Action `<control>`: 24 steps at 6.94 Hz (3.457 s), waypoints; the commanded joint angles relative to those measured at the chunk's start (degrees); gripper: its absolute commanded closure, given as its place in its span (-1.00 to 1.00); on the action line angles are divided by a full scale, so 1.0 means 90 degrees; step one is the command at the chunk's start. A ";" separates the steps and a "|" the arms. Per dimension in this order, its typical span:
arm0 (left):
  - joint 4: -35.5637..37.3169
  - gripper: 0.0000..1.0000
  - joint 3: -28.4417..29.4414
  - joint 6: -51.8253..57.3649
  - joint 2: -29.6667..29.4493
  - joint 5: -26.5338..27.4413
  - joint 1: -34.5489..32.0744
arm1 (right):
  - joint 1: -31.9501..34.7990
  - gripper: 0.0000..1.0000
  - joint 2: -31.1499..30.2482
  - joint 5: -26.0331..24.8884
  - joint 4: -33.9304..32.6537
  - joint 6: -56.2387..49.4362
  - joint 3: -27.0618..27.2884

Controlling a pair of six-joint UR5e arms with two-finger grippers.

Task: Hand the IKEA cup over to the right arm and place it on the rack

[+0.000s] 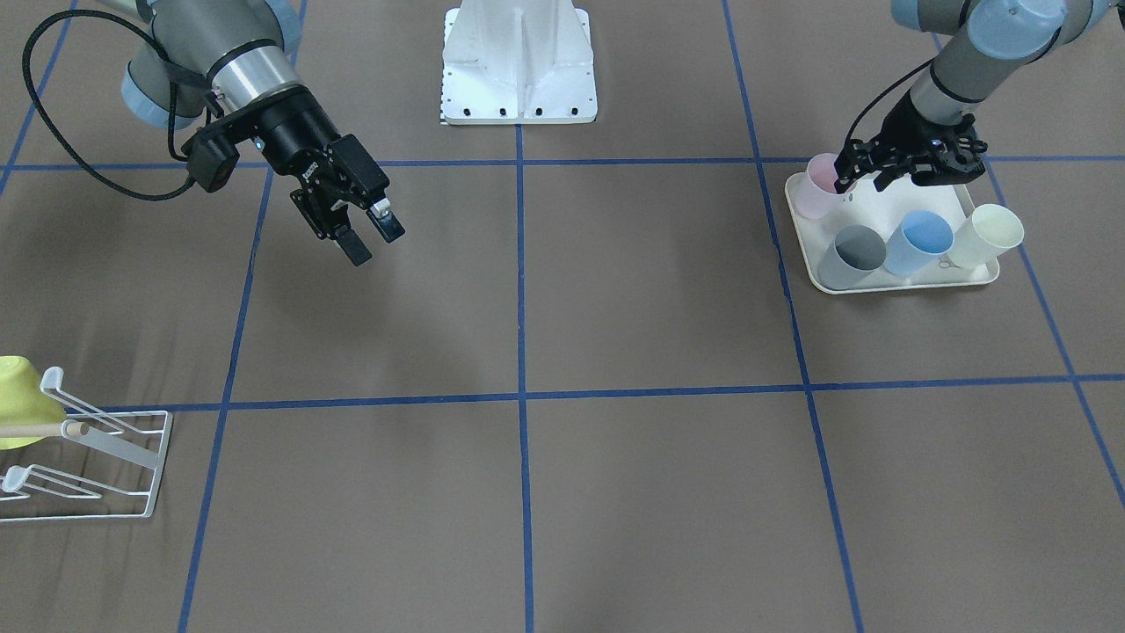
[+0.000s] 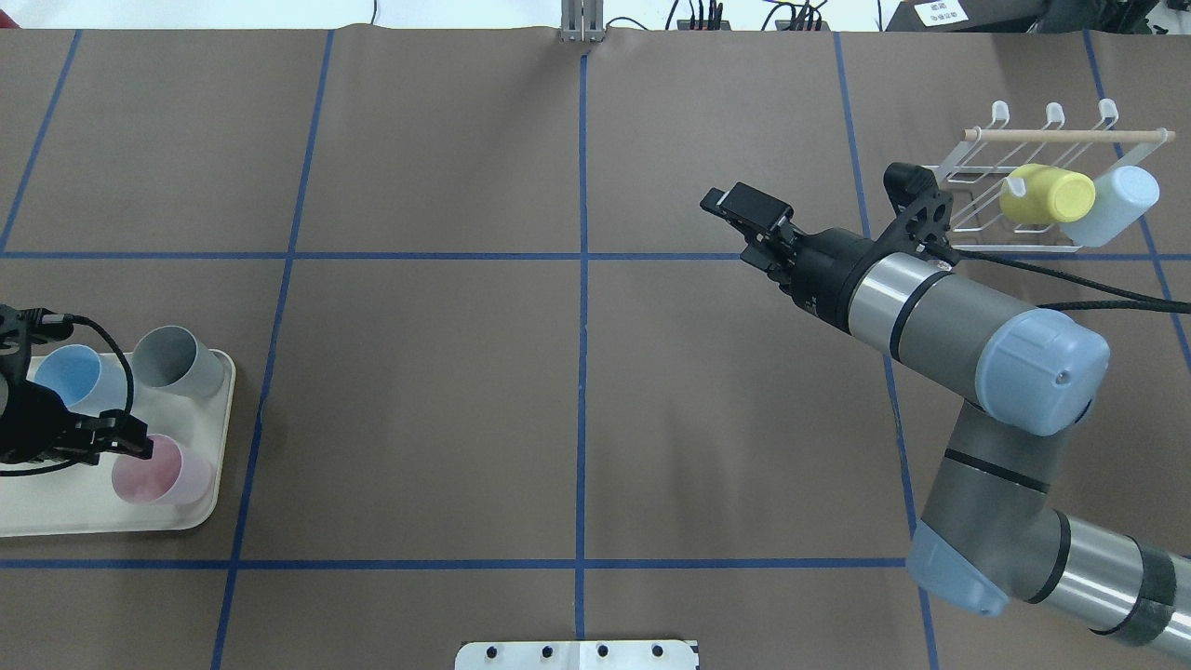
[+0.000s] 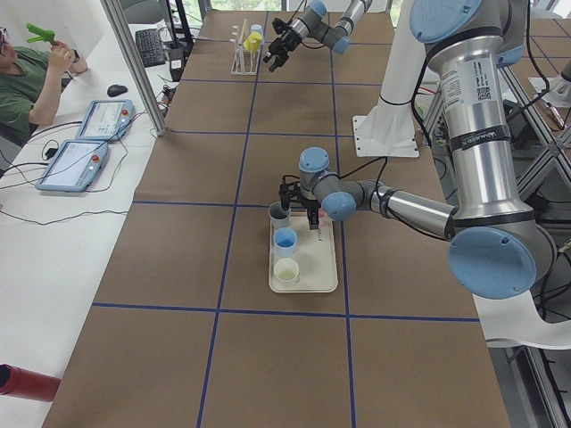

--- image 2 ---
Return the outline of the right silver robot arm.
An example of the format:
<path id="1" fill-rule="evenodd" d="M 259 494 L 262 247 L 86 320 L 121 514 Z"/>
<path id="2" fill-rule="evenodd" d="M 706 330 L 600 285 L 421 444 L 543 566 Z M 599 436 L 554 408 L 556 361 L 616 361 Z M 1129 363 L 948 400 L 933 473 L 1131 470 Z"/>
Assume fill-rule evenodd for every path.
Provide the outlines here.
<path id="1" fill-rule="evenodd" d="M 896 218 L 877 240 L 796 226 L 749 184 L 701 209 L 798 308 L 964 399 L 906 566 L 933 596 L 983 616 L 1014 599 L 1131 649 L 1187 662 L 1187 558 L 1050 508 L 1070 434 L 1099 392 L 1098 332 L 954 271 L 952 195 L 919 165 L 885 179 Z"/>

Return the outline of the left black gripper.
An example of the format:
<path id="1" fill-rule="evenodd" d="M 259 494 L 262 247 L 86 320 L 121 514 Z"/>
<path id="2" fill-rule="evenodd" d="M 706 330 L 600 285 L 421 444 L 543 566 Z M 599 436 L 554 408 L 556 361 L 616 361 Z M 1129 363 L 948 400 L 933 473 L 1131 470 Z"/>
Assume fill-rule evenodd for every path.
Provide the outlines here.
<path id="1" fill-rule="evenodd" d="M 71 433 L 71 455 L 62 450 Z M 56 392 L 21 382 L 6 386 L 1 417 L 1 462 L 98 462 L 101 453 L 149 461 L 154 442 L 148 424 L 131 414 L 88 417 L 67 411 Z"/>

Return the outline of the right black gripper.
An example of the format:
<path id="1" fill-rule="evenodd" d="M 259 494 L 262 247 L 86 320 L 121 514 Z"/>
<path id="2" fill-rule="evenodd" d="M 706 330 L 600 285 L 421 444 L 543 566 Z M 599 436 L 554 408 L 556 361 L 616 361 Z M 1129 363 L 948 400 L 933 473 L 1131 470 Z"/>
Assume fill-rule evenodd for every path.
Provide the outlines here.
<path id="1" fill-rule="evenodd" d="M 848 328 L 852 293 L 872 264 L 872 238 L 846 228 L 802 234 L 788 223 L 793 208 L 782 200 L 737 182 L 728 190 L 710 188 L 699 208 L 737 228 L 747 238 L 741 259 L 779 286 L 796 308 L 841 331 Z M 757 234 L 773 234 L 761 238 Z"/>

